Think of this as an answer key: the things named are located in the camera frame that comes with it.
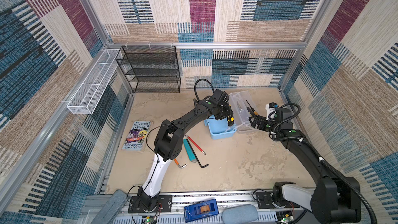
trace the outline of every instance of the black screwdriver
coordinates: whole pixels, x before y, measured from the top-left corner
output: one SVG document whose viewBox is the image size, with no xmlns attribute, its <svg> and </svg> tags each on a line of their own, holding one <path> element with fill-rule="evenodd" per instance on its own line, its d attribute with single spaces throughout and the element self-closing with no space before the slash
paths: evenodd
<svg viewBox="0 0 398 224">
<path fill-rule="evenodd" d="M 231 127 L 234 125 L 234 113 L 232 112 L 231 105 L 229 105 L 230 115 L 227 117 L 228 126 Z"/>
<path fill-rule="evenodd" d="M 250 103 L 246 100 L 246 102 L 249 104 L 251 111 L 254 113 L 254 115 L 258 115 L 258 113 L 256 112 L 256 110 L 254 110 L 253 107 L 251 107 Z"/>
</svg>

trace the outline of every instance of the white wire mesh basket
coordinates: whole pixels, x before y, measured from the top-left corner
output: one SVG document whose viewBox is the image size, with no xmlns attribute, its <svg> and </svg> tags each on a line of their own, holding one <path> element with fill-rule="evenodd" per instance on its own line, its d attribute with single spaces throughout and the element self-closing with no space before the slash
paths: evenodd
<svg viewBox="0 0 398 224">
<path fill-rule="evenodd" d="M 73 114 L 93 114 L 117 68 L 116 58 L 119 57 L 121 53 L 118 49 L 107 49 L 101 54 L 68 103 L 69 111 Z"/>
</svg>

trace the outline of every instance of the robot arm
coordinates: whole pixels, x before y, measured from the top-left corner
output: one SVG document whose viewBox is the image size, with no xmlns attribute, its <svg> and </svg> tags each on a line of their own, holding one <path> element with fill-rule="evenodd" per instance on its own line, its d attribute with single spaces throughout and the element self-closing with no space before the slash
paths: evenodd
<svg viewBox="0 0 398 224">
<path fill-rule="evenodd" d="M 286 121 L 275 131 L 276 123 L 283 122 L 292 116 L 290 109 L 278 108 L 270 103 L 267 117 L 254 115 L 249 118 L 251 126 L 259 130 L 270 132 L 273 140 L 293 153 L 303 164 L 316 184 L 315 191 L 297 186 L 292 182 L 278 182 L 273 188 L 272 200 L 276 205 L 285 206 L 295 202 L 311 211 L 320 223 L 359 222 L 361 220 L 361 201 L 338 176 L 341 172 L 331 171 L 325 166 L 324 159 L 307 141 L 300 130 L 294 130 L 292 123 Z M 345 177 L 358 192 L 360 185 L 353 177 Z"/>
<path fill-rule="evenodd" d="M 138 189 L 139 200 L 147 209 L 155 208 L 164 174 L 170 162 L 181 152 L 185 133 L 212 115 L 216 120 L 228 117 L 228 125 L 233 124 L 228 100 L 226 92 L 216 89 L 212 96 L 194 100 L 195 108 L 184 116 L 162 122 L 155 138 L 154 162 L 146 182 Z"/>
</svg>

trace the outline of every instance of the blue tape dispenser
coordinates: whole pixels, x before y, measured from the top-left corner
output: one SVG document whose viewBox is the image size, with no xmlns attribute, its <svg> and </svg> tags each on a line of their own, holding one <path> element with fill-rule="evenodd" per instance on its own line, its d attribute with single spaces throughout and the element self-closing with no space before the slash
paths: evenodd
<svg viewBox="0 0 398 224">
<path fill-rule="evenodd" d="M 216 199 L 184 207 L 185 222 L 191 222 L 213 215 L 218 215 Z"/>
</svg>

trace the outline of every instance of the red wire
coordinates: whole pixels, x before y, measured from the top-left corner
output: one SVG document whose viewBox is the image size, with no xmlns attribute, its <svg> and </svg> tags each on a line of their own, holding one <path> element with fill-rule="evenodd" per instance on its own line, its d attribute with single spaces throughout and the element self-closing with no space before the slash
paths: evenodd
<svg viewBox="0 0 398 224">
<path fill-rule="evenodd" d="M 293 213 L 294 213 L 294 211 L 295 211 L 295 207 L 293 206 L 293 203 L 292 203 L 292 202 L 290 202 L 290 205 L 292 206 L 292 216 L 293 216 L 293 218 L 294 218 L 295 215 L 294 215 Z"/>
<path fill-rule="evenodd" d="M 158 215 L 158 217 L 160 216 L 160 212 L 162 211 L 162 203 L 159 203 L 159 209 L 158 209 L 158 211 L 159 211 L 159 215 Z"/>
</svg>

